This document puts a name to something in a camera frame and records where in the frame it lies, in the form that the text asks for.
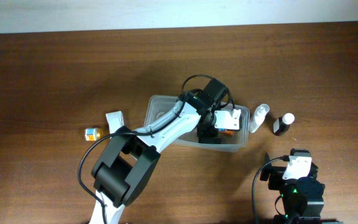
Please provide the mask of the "black bottle white cap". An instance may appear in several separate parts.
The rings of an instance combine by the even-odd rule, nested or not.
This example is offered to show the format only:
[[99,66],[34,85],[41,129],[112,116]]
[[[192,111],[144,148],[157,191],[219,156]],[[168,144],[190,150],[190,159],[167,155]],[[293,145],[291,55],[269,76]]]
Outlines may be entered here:
[[286,113],[279,117],[273,124],[273,133],[276,136],[281,136],[286,133],[290,125],[295,121],[295,116],[292,113]]

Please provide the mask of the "small gold-capped jar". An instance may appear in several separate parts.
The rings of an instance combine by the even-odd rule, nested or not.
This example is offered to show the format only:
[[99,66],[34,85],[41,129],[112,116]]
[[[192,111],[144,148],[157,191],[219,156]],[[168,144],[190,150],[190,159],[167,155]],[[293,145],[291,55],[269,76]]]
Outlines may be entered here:
[[86,141],[97,141],[103,136],[103,130],[101,128],[92,127],[85,129]]

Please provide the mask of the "white green medicine box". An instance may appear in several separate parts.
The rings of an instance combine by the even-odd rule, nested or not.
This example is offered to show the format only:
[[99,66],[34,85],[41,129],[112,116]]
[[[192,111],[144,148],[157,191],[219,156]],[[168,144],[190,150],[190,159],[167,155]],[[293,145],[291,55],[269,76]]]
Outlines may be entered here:
[[122,111],[106,113],[106,120],[108,122],[109,133],[115,133],[119,128],[124,126],[124,116]]

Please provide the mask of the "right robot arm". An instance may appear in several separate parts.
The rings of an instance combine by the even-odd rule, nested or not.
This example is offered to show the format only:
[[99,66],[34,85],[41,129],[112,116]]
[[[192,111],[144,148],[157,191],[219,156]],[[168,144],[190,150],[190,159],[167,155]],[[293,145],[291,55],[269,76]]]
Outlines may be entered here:
[[264,156],[260,180],[268,189],[279,192],[284,212],[273,217],[273,223],[318,223],[324,207],[325,185],[317,180],[318,167],[306,149],[292,149],[278,159]]

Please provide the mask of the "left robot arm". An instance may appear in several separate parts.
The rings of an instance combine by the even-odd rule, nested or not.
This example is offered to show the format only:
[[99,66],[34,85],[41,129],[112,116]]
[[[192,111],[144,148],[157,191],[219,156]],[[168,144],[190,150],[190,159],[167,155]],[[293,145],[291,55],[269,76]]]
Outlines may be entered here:
[[108,134],[106,148],[91,170],[96,199],[91,223],[117,223],[125,207],[144,190],[162,151],[201,123],[215,122],[214,114],[230,96],[226,85],[211,78],[204,89],[184,91],[171,110],[148,126],[121,126]]

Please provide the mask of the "white spray bottle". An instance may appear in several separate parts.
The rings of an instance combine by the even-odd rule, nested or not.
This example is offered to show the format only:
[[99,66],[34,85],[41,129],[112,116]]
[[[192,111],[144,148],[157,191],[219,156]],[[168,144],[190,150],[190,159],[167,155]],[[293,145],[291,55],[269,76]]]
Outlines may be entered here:
[[255,111],[252,117],[250,118],[250,124],[249,124],[249,132],[255,133],[256,130],[259,129],[260,125],[264,122],[265,117],[270,111],[270,107],[267,104],[261,104],[259,105]]

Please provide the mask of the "orange tablet tube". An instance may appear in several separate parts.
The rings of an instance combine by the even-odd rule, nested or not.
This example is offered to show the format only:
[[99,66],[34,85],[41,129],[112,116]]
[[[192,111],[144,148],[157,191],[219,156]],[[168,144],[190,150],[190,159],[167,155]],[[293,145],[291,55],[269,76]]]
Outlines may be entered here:
[[228,129],[218,129],[219,133],[220,134],[224,134],[224,135],[227,135],[227,136],[233,136],[235,135],[235,131],[233,130],[228,130]]

